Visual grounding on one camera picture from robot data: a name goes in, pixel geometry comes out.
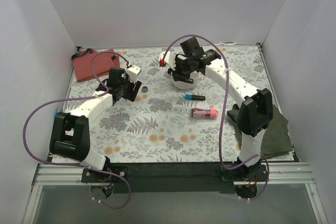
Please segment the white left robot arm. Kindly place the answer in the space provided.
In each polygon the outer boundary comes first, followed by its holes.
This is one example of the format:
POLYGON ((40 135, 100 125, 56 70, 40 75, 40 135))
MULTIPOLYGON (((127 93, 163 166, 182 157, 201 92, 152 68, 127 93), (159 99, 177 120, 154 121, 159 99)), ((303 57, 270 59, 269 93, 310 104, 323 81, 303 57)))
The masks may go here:
POLYGON ((69 158, 94 168, 93 175, 100 182, 111 178, 107 158, 91 147, 90 123, 121 98, 133 102, 142 84, 138 80, 141 68, 111 68, 109 76, 95 89, 92 99, 70 112, 59 112, 54 118, 49 150, 52 154, 69 158))

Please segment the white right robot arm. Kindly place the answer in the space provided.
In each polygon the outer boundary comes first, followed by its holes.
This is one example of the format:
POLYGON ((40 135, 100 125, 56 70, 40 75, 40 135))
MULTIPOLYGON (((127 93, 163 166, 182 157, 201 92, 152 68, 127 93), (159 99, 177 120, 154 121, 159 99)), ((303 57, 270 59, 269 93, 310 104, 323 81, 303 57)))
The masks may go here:
POLYGON ((178 81, 193 83, 191 73, 200 72, 215 81, 225 90, 224 99, 232 97, 239 106, 237 125, 242 132, 242 148, 234 166, 222 165, 224 170, 238 170, 242 180, 251 180, 256 166, 264 159, 261 153, 262 139, 272 118, 272 94, 268 89, 259 89, 246 82, 234 70, 220 49, 205 51, 198 43, 198 35, 185 35, 180 44, 184 56, 172 56, 169 51, 162 53, 160 66, 167 65, 169 74, 178 81))

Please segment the white divided round container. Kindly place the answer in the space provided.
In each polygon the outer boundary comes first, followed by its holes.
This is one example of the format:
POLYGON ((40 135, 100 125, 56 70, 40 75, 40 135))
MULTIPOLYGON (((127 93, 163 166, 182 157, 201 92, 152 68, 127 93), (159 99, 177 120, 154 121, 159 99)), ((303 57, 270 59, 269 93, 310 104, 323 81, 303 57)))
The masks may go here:
POLYGON ((193 80, 193 83, 186 83, 182 81, 174 81, 172 80, 173 85, 181 90, 189 90, 197 86, 199 81, 199 74, 197 72, 193 72, 190 75, 190 78, 193 80))

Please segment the blue capped black highlighter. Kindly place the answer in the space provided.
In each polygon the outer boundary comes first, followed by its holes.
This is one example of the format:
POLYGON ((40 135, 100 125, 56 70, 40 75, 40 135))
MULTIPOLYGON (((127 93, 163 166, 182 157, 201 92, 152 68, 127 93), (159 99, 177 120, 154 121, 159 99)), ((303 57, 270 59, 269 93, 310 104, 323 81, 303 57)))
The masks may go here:
POLYGON ((185 100, 192 100, 192 101, 205 101, 206 97, 202 95, 193 95, 193 94, 186 94, 184 96, 185 100))

